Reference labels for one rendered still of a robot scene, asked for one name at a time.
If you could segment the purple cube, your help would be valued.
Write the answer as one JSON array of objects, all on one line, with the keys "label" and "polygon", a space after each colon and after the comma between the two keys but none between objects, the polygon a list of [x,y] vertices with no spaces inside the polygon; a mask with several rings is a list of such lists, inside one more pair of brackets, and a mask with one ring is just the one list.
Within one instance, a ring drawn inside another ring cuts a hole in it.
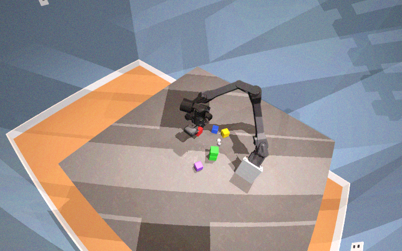
[{"label": "purple cube", "polygon": [[194,167],[196,169],[196,171],[202,170],[203,169],[203,165],[201,162],[197,162],[194,164]]}]

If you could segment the yellow cube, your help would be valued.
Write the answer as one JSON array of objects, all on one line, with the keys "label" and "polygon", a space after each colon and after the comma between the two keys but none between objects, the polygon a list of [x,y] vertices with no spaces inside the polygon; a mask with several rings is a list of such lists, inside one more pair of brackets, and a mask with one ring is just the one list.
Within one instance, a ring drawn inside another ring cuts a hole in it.
[{"label": "yellow cube", "polygon": [[227,129],[227,128],[226,128],[226,129],[221,130],[221,135],[222,135],[222,137],[223,137],[223,138],[228,137],[228,136],[229,136],[229,134],[230,134],[230,132],[228,131],[228,129]]}]

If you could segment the red block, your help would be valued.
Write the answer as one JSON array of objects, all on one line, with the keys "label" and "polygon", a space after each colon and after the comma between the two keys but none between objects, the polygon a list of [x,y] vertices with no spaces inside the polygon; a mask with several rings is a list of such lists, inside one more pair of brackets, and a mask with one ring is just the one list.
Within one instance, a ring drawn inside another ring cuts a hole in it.
[{"label": "red block", "polygon": [[199,136],[202,134],[203,132],[203,128],[202,127],[198,127],[199,132],[196,134],[196,136]]}]

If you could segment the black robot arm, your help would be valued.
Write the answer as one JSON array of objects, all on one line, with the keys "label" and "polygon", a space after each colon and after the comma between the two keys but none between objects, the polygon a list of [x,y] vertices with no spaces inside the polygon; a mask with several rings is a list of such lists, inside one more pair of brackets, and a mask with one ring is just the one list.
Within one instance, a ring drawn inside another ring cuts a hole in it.
[{"label": "black robot arm", "polygon": [[206,106],[199,103],[208,103],[217,96],[227,94],[236,89],[247,93],[252,104],[255,124],[255,136],[253,136],[253,144],[255,145],[255,150],[249,155],[248,161],[260,168],[260,165],[262,164],[264,159],[269,155],[269,144],[264,134],[264,125],[261,110],[262,90],[259,86],[253,86],[238,80],[215,90],[202,91],[194,100],[183,98],[180,104],[180,111],[187,112],[187,114],[185,115],[185,119],[191,120],[192,123],[194,123],[193,114],[197,118],[203,118],[206,112],[209,113],[210,111],[210,107],[208,105]]}]

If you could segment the blue block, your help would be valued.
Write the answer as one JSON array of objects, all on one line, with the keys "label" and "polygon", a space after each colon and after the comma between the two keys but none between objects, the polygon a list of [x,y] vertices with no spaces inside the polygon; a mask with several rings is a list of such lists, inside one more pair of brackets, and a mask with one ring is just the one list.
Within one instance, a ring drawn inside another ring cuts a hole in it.
[{"label": "blue block", "polygon": [[213,125],[213,128],[212,128],[211,132],[217,134],[218,128],[219,128],[219,126]]}]

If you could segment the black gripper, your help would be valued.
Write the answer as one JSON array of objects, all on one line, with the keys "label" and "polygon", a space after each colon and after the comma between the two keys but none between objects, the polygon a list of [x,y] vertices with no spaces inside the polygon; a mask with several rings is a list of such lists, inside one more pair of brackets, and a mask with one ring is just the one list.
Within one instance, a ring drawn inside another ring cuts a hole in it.
[{"label": "black gripper", "polygon": [[194,117],[193,126],[187,125],[184,128],[184,132],[187,133],[191,137],[193,137],[194,135],[196,135],[199,132],[198,127],[203,128],[208,123],[206,118],[210,121],[213,116],[212,116],[212,114],[206,112],[206,114],[203,118],[197,118],[197,117],[195,117],[194,114],[193,114],[193,117]]}]

